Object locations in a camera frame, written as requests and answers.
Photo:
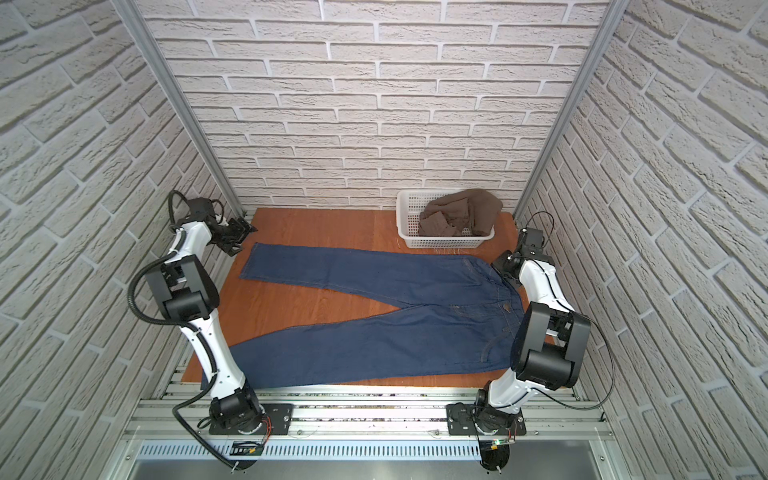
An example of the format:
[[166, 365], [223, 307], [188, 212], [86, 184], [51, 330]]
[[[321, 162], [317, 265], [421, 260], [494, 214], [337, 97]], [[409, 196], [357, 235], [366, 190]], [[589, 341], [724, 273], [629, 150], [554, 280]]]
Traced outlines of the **blue denim jeans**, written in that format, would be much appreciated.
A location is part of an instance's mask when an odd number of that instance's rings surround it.
[[257, 244], [241, 276], [393, 308], [231, 347], [255, 389], [505, 370], [524, 318], [518, 292], [474, 256]]

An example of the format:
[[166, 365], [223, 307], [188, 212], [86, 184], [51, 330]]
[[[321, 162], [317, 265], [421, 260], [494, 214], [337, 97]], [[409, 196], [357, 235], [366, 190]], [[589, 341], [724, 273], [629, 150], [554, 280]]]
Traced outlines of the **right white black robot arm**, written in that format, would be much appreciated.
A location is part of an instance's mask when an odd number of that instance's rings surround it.
[[591, 321], [565, 299], [544, 244], [543, 231], [526, 227], [516, 249], [492, 263], [502, 280], [525, 289], [529, 304], [512, 345], [510, 368], [480, 389], [473, 405], [446, 407], [451, 436], [522, 436], [526, 402], [577, 383]]

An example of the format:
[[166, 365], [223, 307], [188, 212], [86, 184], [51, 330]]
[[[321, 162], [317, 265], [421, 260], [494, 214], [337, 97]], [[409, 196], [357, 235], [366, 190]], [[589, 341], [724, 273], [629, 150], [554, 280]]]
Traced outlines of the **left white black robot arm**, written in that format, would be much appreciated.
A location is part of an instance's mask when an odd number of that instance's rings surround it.
[[221, 330], [219, 290], [202, 260], [209, 246], [235, 256], [256, 228], [243, 218], [225, 219], [219, 200], [189, 199], [178, 190], [168, 194], [167, 208], [173, 242], [131, 279], [129, 308], [146, 323], [179, 328], [192, 345], [204, 374], [201, 397], [210, 400], [203, 423], [212, 433], [270, 435], [271, 419]]

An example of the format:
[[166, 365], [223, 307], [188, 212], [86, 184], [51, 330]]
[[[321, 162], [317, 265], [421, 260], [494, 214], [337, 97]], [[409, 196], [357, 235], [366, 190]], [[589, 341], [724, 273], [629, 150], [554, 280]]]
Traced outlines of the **brown trousers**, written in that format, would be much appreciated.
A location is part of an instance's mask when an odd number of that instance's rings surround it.
[[419, 215], [418, 234], [426, 237], [489, 236], [503, 203], [483, 189], [468, 189], [429, 202]]

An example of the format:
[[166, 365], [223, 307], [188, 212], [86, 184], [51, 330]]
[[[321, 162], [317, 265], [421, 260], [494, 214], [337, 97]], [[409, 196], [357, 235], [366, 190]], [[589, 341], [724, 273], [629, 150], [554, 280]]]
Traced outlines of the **aluminium mounting rail frame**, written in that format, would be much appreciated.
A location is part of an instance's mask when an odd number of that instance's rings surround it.
[[107, 479], [626, 479], [629, 468], [604, 414], [572, 392], [536, 399], [521, 426], [493, 440], [509, 453], [485, 469], [491, 439], [459, 418], [471, 388], [310, 386], [268, 389], [274, 430], [254, 449], [251, 436], [215, 437], [221, 464], [172, 418], [196, 392], [172, 384], [134, 409], [104, 470]]

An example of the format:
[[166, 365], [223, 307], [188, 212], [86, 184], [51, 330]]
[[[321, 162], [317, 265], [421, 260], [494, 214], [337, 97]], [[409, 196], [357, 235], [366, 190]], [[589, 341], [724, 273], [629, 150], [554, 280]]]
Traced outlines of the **left aluminium corner post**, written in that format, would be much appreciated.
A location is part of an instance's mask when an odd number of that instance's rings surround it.
[[130, 0], [114, 0], [113, 5], [150, 70], [155, 75], [169, 104], [189, 134], [192, 143], [226, 199], [227, 204], [238, 216], [245, 217], [246, 210], [243, 208], [233, 186], [227, 178], [180, 84], [164, 58], [159, 44], [141, 15], [138, 5], [135, 1]]

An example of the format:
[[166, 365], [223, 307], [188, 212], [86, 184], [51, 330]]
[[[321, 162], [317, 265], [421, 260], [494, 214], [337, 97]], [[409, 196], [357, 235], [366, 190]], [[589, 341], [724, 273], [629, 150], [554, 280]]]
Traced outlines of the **aluminium corner post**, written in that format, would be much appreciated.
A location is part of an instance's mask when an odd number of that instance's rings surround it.
[[513, 218], [515, 220], [520, 220], [524, 216], [526, 206], [535, 193], [536, 188], [551, 161], [555, 148], [567, 130], [582, 97], [587, 91], [592, 77], [610, 45], [613, 35], [618, 28], [629, 3], [629, 0], [615, 0], [608, 2], [608, 6], [596, 30], [595, 36], [576, 72], [563, 105], [558, 112], [540, 155], [527, 180], [525, 189], [516, 204], [516, 208], [513, 212]]
[[150, 70], [155, 75], [169, 104], [189, 134], [192, 143], [226, 199], [227, 204], [238, 216], [245, 217], [246, 210], [243, 208], [233, 186], [227, 178], [180, 84], [164, 58], [159, 44], [141, 15], [138, 5], [135, 1], [130, 0], [114, 0], [113, 5]]

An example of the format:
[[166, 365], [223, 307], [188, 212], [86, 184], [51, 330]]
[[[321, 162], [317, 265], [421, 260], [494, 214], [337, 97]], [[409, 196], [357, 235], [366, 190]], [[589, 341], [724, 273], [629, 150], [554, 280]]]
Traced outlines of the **right aluminium corner post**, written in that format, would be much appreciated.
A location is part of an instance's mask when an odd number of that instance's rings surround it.
[[525, 189], [516, 204], [516, 208], [513, 212], [513, 218], [515, 220], [520, 220], [524, 216], [526, 206], [535, 193], [536, 188], [551, 161], [555, 148], [567, 130], [582, 97], [587, 91], [592, 77], [610, 45], [613, 35], [618, 28], [629, 3], [629, 0], [615, 0], [608, 2], [608, 6], [596, 30], [595, 36], [576, 72], [563, 105], [558, 112], [540, 155], [527, 180]]

